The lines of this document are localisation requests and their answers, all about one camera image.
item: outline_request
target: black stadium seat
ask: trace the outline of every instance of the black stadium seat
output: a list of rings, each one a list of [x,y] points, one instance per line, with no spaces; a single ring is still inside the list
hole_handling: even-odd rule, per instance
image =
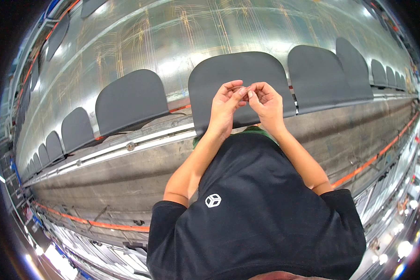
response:
[[[369,68],[364,57],[344,38],[336,40],[336,56],[342,64],[351,91],[352,100],[367,100],[374,97],[369,81]]]
[[[61,135],[66,154],[95,140],[89,115],[83,108],[74,109],[64,118]]]
[[[81,18],[88,17],[104,3],[106,0],[82,0]]]
[[[387,87],[386,71],[381,62],[372,59],[372,75],[374,77],[374,86]]]
[[[36,174],[36,167],[34,166],[34,161],[33,159],[29,160],[29,170],[31,172],[31,174]]]
[[[58,22],[58,25],[53,30],[53,33],[51,33],[51,36],[48,39],[48,51],[46,54],[46,59],[48,61],[51,60],[51,58],[53,57],[53,55],[56,53],[57,49],[61,45],[62,40],[64,39],[65,34],[67,33],[69,24],[70,24],[70,15],[67,13],[61,19],[61,21]]]
[[[288,87],[281,63],[268,53],[239,52],[208,58],[191,72],[188,81],[194,128],[198,136],[207,130],[212,100],[222,84],[243,80],[243,86],[265,81],[283,98],[283,115],[294,116],[296,106]],[[239,108],[233,115],[233,127],[259,123],[255,111],[249,106]]]
[[[46,137],[46,151],[48,153],[48,158],[50,162],[53,162],[60,157],[62,157],[62,147],[59,140],[59,136],[56,131],[51,131],[50,134]]]
[[[397,84],[397,88],[402,90],[403,89],[403,83],[401,81],[400,73],[398,73],[397,71],[395,71],[395,82]]]
[[[140,129],[168,114],[162,81],[156,73],[146,69],[133,71],[107,85],[95,104],[101,136]]]
[[[406,90],[406,77],[403,74],[401,75],[401,85],[403,86],[403,90]]]
[[[392,68],[390,68],[389,66],[386,67],[386,75],[387,75],[387,85],[390,87],[397,87],[394,70],[392,70]]]
[[[41,162],[39,160],[39,157],[38,157],[37,153],[34,153],[34,155],[33,155],[33,162],[34,162],[34,167],[36,169],[36,172],[41,171],[42,170],[42,165],[41,165]]]
[[[299,114],[325,110],[354,100],[338,57],[329,50],[297,46],[288,55]]]
[[[50,163],[50,158],[48,157],[48,153],[46,151],[45,145],[41,144],[39,146],[39,160],[41,161],[42,167],[47,166]]]
[[[33,68],[31,68],[31,90],[34,90],[39,79],[39,57],[36,58],[33,64]]]

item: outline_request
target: wrist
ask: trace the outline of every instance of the wrist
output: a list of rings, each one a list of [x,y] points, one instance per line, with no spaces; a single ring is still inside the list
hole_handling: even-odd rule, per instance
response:
[[[287,132],[287,129],[285,127],[285,124],[279,123],[277,125],[275,125],[272,129],[270,129],[270,131],[268,131],[269,134],[274,137],[275,139],[277,139],[278,137],[280,137],[282,134]]]
[[[207,129],[207,131],[202,136],[202,140],[208,141],[210,143],[214,143],[217,145],[222,145],[222,143],[227,139],[228,136],[225,136],[224,133],[213,130],[213,129]]]

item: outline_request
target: right hand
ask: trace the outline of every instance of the right hand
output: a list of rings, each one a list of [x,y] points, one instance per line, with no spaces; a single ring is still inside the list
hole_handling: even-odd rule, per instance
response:
[[[260,117],[263,127],[276,137],[286,129],[281,95],[264,81],[253,83],[247,90],[249,105]]]

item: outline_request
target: orange stripe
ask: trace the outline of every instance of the orange stripe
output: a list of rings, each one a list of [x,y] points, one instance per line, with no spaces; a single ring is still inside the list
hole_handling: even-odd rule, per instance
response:
[[[176,108],[176,109],[171,109],[171,110],[170,110],[170,113],[173,113],[173,112],[176,112],[176,111],[178,111],[178,110],[185,109],[185,108],[190,108],[190,107],[191,107],[191,105],[190,105],[190,104],[188,104],[188,105],[185,105],[185,106],[182,106],[182,107]]]
[[[404,126],[403,130],[398,134],[397,137],[395,137],[384,149],[382,149],[377,155],[372,157],[369,161],[367,161],[365,164],[361,165],[359,168],[357,168],[352,173],[348,174],[347,176],[337,180],[335,183],[331,184],[331,187],[334,189],[341,185],[342,183],[346,182],[347,180],[351,179],[353,176],[364,170],[367,166],[371,165],[372,162],[374,162],[379,156],[383,155],[390,147],[392,147],[395,142],[398,141],[398,139],[403,135],[403,133],[408,129],[408,127],[414,122],[415,118],[417,118],[418,112],[415,114],[415,116],[408,122],[407,125]]]
[[[79,2],[79,0],[76,0],[76,2],[75,3],[73,3],[73,4],[71,4],[70,5],[70,7],[68,7],[63,13],[62,13],[62,15],[59,17],[59,20],[61,20],[67,13],[68,13],[68,11],[70,11],[77,3]],[[59,22],[57,22],[54,26],[53,26],[53,28],[51,29],[51,31],[50,31],[50,33],[48,33],[48,35],[45,37],[45,41],[47,41],[48,40],[48,38],[51,36],[51,34],[53,33],[53,30],[56,28],[56,26],[58,26],[58,24],[59,24]],[[34,59],[33,59],[33,63],[31,63],[31,66],[29,67],[29,70],[28,70],[28,73],[26,74],[26,78],[25,78],[25,80],[24,80],[24,82],[23,82],[23,84],[25,84],[25,82],[26,82],[26,79],[28,78],[28,75],[29,75],[29,72],[31,71],[31,68],[33,68],[33,64],[34,64],[34,61],[36,60],[36,57],[38,56],[38,54],[39,54],[39,52],[37,52],[37,54],[35,55],[35,57],[34,57]],[[20,96],[22,95],[22,92],[23,92],[23,89],[20,91],[20,94],[19,94],[19,99],[18,99],[18,101],[17,101],[17,109],[19,108],[19,104],[20,104]]]
[[[130,226],[130,225],[122,225],[122,224],[107,224],[107,223],[89,221],[89,220],[85,220],[85,219],[81,219],[81,218],[78,218],[78,217],[75,217],[75,216],[71,216],[71,215],[68,215],[68,214],[61,213],[59,211],[48,208],[47,206],[44,206],[44,205],[42,205],[40,203],[37,203],[37,202],[35,202],[35,204],[37,204],[39,207],[44,208],[44,209],[46,209],[46,210],[48,210],[52,213],[55,213],[58,216],[62,216],[64,218],[71,219],[71,220],[77,221],[79,223],[90,224],[90,225],[95,226],[95,227],[111,228],[111,229],[118,229],[118,230],[129,230],[129,231],[137,231],[137,232],[150,232],[150,227]]]
[[[131,226],[131,225],[122,225],[122,224],[107,224],[107,223],[100,223],[100,222],[94,222],[94,221],[89,221],[89,223],[93,226],[101,227],[101,228],[132,230],[132,231],[138,231],[138,232],[150,232],[150,227]]]

